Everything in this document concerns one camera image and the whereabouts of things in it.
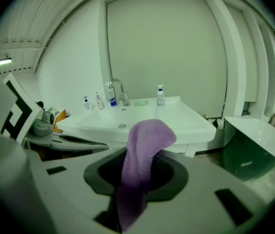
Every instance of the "bathtub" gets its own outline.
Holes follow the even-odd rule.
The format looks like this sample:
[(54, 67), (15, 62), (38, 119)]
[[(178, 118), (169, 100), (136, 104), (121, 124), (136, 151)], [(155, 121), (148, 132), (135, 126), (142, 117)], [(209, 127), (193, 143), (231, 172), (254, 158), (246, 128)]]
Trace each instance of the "bathtub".
[(225, 117), (224, 169), (243, 181), (263, 176), (275, 166), (275, 128), (250, 116)]

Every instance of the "faucet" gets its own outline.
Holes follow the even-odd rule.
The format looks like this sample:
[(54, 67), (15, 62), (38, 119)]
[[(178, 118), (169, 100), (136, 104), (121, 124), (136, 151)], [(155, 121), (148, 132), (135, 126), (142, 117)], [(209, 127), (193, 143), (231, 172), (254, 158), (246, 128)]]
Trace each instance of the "faucet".
[(126, 92), (124, 92), (124, 89), (123, 89), (123, 84), (122, 82), (119, 80), (119, 79), (112, 79), (110, 82), (109, 82), (109, 86), (108, 88), (114, 88), (114, 82), (118, 82), (121, 86), (121, 92), (122, 92), (122, 101), (123, 101), (123, 105), (124, 106), (129, 106), (129, 99), (128, 99), (128, 96), (126, 94)]

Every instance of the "bar of soap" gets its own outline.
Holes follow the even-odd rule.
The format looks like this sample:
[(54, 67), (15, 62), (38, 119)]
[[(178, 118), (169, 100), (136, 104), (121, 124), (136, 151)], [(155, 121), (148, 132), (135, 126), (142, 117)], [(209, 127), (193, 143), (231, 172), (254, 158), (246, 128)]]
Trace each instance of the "bar of soap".
[(135, 106), (147, 106), (148, 105), (148, 100), (140, 100), (135, 102)]

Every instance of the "gray floor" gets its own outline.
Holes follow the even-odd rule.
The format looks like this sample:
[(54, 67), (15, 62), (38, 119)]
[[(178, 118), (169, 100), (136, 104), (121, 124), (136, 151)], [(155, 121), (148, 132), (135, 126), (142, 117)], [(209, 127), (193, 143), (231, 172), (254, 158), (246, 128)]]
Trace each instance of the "gray floor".
[[(214, 163), (220, 166), (220, 152), (195, 156), (195, 158)], [(275, 167), (260, 178), (244, 182), (251, 188), (265, 203), (275, 199)]]

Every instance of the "ceiling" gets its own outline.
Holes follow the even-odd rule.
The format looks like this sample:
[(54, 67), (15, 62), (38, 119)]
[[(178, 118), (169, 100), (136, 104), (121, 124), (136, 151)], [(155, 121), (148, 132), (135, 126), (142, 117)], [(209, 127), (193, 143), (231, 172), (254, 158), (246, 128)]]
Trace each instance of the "ceiling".
[(12, 58), (0, 76), (33, 73), (50, 31), (75, 1), (14, 0), (0, 18), (0, 59)]

